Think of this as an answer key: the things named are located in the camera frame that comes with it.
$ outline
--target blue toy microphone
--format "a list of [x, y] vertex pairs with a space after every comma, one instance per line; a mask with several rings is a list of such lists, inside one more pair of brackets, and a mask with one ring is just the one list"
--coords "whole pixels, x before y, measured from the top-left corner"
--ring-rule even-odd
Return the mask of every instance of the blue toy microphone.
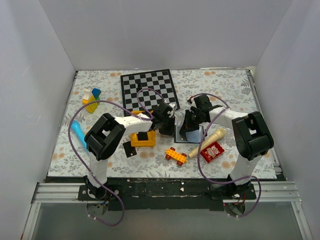
[[73, 120], [71, 129], [74, 131], [84, 148], [87, 149], [87, 143], [85, 142], [85, 134], [82, 131], [80, 124], [76, 120]]

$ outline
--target gray floor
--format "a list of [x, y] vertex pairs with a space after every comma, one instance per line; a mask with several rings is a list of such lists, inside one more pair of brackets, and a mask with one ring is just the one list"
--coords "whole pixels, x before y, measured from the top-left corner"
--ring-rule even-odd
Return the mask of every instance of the gray floor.
[[[120, 212], [107, 212], [115, 222]], [[42, 204], [33, 240], [280, 240], [302, 239], [290, 202], [261, 202], [248, 216], [235, 219], [208, 210], [127, 210], [123, 222], [105, 226], [86, 214], [86, 204]]]

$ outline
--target orange toy car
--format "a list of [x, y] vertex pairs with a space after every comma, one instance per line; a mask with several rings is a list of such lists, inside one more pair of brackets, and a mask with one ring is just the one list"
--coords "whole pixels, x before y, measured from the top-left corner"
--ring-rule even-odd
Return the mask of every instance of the orange toy car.
[[166, 149], [165, 153], [166, 153], [165, 159], [170, 160], [171, 158], [173, 158], [174, 160], [176, 160], [176, 164], [180, 167], [182, 166], [182, 164], [187, 162], [187, 154], [177, 153], [174, 147], [170, 147], [170, 149]]

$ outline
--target floral pattern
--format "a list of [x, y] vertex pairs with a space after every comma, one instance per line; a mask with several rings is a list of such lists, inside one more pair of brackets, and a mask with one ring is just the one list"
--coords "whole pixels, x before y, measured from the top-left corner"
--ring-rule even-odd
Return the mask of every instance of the floral pattern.
[[[101, 90], [100, 99], [122, 105], [120, 75], [133, 74], [138, 71], [79, 71], [71, 91], [62, 126], [52, 155], [49, 177], [82, 177], [87, 174], [73, 152], [68, 140], [68, 124], [77, 109], [82, 106], [85, 89]], [[172, 70], [173, 84], [181, 109], [175, 112], [176, 124], [182, 124], [184, 112], [189, 106], [187, 99], [198, 93], [212, 93], [224, 99], [238, 112], [253, 112], [257, 110], [254, 95], [245, 70]], [[222, 104], [215, 97], [210, 97], [213, 104]], [[112, 116], [123, 116], [123, 111], [111, 104], [101, 103], [93, 114], [85, 109], [76, 120], [86, 133], [103, 113]], [[211, 135], [220, 125], [214, 124], [209, 130]], [[89, 163], [89, 157], [74, 133], [72, 140], [77, 151]], [[115, 151], [108, 159], [108, 177], [123, 178], [202, 178], [199, 173], [197, 159], [188, 158], [183, 166], [178, 166], [175, 160], [165, 159], [165, 149], [174, 147], [178, 153], [189, 153], [197, 146], [194, 143], [174, 143], [173, 137], [160, 135], [156, 132], [154, 147], [136, 147], [137, 155], [127, 158], [123, 143], [130, 140], [124, 136]], [[238, 151], [233, 131], [227, 129], [227, 134], [220, 139], [219, 144], [225, 152], [211, 163], [201, 157], [201, 167], [207, 177], [226, 178], [232, 171], [238, 158]], [[273, 167], [274, 156], [271, 151], [263, 156], [253, 174], [260, 179], [275, 179]]]

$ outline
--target red box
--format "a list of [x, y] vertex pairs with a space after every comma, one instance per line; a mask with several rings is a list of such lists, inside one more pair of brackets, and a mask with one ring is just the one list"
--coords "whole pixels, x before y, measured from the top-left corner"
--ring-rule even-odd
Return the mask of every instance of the red box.
[[219, 157], [225, 150], [220, 146], [219, 143], [216, 141], [206, 148], [204, 148], [201, 151], [202, 157], [207, 161], [207, 163], [210, 163], [212, 160], [215, 160], [217, 157]]

